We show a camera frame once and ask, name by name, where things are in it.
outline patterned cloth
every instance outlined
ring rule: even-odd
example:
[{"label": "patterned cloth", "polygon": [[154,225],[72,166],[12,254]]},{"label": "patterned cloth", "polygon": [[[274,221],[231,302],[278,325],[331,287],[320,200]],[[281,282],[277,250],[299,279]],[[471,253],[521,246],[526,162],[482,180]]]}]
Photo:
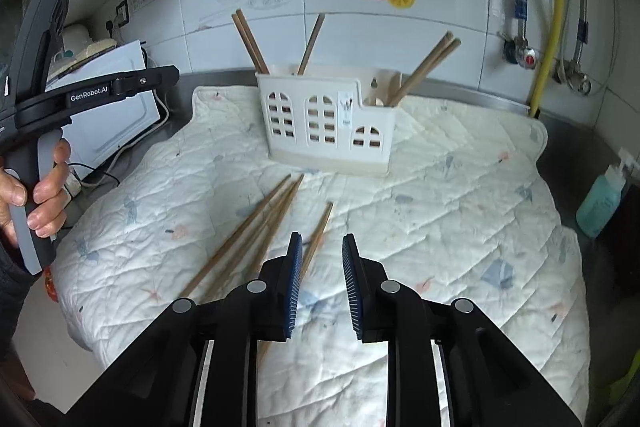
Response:
[{"label": "patterned cloth", "polygon": [[[271,347],[258,374],[260,425],[384,423],[386,346],[358,343],[351,328],[340,257],[348,232],[364,257],[424,298],[475,301],[584,419],[580,250],[536,170],[545,145],[537,120],[411,96],[398,111],[388,175],[307,169],[270,256],[286,252],[292,231],[309,238],[326,201],[335,206],[302,284],[293,338]],[[108,366],[290,172],[300,171],[268,158],[255,87],[198,88],[193,120],[154,146],[60,245],[53,275],[74,336]],[[247,277],[247,263],[222,295]]]}]

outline silver screw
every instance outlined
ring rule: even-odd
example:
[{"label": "silver screw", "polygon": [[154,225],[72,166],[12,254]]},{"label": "silver screw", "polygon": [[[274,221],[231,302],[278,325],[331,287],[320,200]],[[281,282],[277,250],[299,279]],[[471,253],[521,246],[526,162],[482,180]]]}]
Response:
[{"label": "silver screw", "polygon": [[471,313],[474,310],[474,304],[468,299],[459,299],[454,304],[456,309],[462,313]]},{"label": "silver screw", "polygon": [[191,309],[191,301],[189,299],[178,299],[171,305],[171,309],[176,313],[188,312]]},{"label": "silver screw", "polygon": [[385,293],[398,293],[400,291],[400,283],[391,279],[387,279],[380,283],[380,289]]},{"label": "silver screw", "polygon": [[262,293],[267,289],[267,283],[265,281],[261,281],[256,279],[255,281],[251,281],[246,285],[246,288],[251,293]]}]

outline soap bottle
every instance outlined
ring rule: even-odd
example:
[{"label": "soap bottle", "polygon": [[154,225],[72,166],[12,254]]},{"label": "soap bottle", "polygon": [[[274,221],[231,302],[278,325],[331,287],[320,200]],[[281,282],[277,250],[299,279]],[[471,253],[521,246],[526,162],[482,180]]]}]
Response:
[{"label": "soap bottle", "polygon": [[610,165],[607,172],[596,178],[587,197],[575,213],[580,229],[594,239],[609,222],[620,204],[625,188],[624,168],[640,168],[640,165],[625,149],[620,149],[620,165]]}]

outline white appliance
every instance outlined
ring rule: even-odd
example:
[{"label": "white appliance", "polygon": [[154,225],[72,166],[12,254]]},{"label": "white appliance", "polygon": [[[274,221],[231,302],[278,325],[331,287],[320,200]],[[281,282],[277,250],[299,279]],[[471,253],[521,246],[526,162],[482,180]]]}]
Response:
[{"label": "white appliance", "polygon": [[[53,81],[47,90],[103,74],[143,69],[140,42],[130,42]],[[151,91],[76,114],[72,123],[63,127],[63,136],[71,144],[70,161],[97,167],[159,118]],[[91,172],[79,166],[75,169],[81,178]]]}]

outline human hand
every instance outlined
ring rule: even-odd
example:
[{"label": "human hand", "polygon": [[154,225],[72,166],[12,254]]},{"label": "human hand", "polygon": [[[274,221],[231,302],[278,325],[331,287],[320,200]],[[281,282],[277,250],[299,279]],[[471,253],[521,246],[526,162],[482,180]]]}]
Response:
[{"label": "human hand", "polygon": [[[69,167],[66,164],[69,156],[71,156],[69,142],[62,139],[53,151],[53,161],[56,166],[33,189],[33,201],[38,206],[27,216],[27,224],[31,230],[36,231],[38,237],[53,235],[65,223],[66,193],[62,188],[69,175]],[[27,191],[24,186],[13,176],[4,172],[4,169],[0,169],[0,233],[14,248],[18,248],[18,240],[15,237],[14,223],[11,220],[8,204],[23,206],[26,198]]]}]

